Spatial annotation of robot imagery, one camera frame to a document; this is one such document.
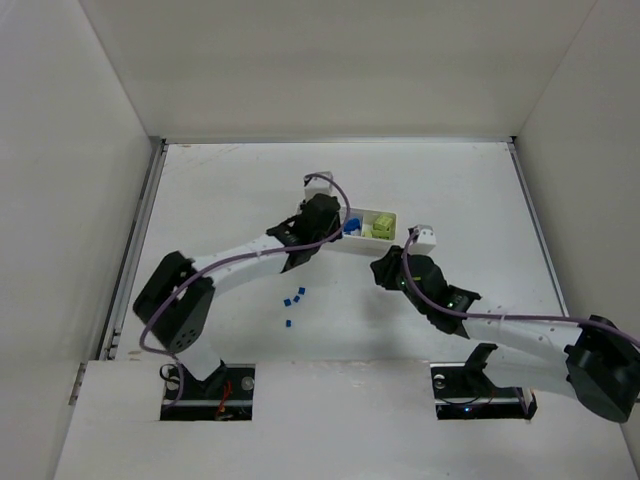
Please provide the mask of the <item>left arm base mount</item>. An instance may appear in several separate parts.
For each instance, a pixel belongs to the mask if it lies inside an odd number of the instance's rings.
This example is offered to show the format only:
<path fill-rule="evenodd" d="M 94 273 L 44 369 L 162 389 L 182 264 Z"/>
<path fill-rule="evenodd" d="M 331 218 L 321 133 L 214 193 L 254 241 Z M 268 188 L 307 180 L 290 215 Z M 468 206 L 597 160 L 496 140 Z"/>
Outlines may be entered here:
<path fill-rule="evenodd" d="M 180 382 L 176 365 L 159 370 L 164 382 L 161 421 L 251 421 L 256 369 L 254 364 L 223 364 L 205 381 L 187 370 Z"/>

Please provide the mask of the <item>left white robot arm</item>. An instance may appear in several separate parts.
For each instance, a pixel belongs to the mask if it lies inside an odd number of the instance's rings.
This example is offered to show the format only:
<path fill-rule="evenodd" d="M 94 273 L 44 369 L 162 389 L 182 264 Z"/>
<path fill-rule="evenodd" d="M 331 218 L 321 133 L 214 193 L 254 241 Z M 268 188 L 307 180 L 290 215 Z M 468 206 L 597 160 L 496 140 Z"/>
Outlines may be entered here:
<path fill-rule="evenodd" d="M 133 303 L 134 314 L 191 378 L 209 384 L 223 361 L 201 338 L 213 301 L 245 283 L 307 263 L 341 237 L 337 198 L 318 193 L 299 212 L 235 249 L 200 259 L 167 254 Z"/>

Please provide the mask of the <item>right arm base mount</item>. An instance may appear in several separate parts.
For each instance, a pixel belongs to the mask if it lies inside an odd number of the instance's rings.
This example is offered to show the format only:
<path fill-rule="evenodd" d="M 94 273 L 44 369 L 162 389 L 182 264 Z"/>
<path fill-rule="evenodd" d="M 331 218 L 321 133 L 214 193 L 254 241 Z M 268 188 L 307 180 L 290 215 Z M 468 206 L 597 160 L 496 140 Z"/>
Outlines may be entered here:
<path fill-rule="evenodd" d="M 465 362 L 430 365 L 438 420 L 531 420 L 537 400 L 530 389 L 498 387 L 485 374 L 498 346 L 481 343 Z"/>

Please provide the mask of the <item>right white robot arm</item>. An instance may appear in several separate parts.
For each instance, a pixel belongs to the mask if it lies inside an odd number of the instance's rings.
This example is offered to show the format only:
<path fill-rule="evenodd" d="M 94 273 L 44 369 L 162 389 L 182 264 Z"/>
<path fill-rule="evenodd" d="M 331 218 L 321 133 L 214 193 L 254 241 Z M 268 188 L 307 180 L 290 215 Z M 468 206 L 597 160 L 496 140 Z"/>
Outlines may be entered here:
<path fill-rule="evenodd" d="M 479 392 L 539 389 L 605 420 L 629 420 L 639 396 L 639 342 L 608 319 L 472 313 L 479 293 L 448 283 L 429 256 L 397 245 L 370 269 L 377 286 L 402 292 L 436 330 L 477 342 L 465 367 Z"/>

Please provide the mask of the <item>blue lego pile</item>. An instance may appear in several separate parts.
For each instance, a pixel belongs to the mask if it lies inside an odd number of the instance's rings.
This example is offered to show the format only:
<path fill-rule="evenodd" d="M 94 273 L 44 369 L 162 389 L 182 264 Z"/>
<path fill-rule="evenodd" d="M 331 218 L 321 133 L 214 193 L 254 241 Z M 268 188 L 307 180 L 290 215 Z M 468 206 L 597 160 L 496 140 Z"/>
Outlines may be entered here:
<path fill-rule="evenodd" d="M 360 217 L 352 217 L 344 224 L 343 233 L 350 236 L 360 236 L 362 231 L 362 221 Z"/>

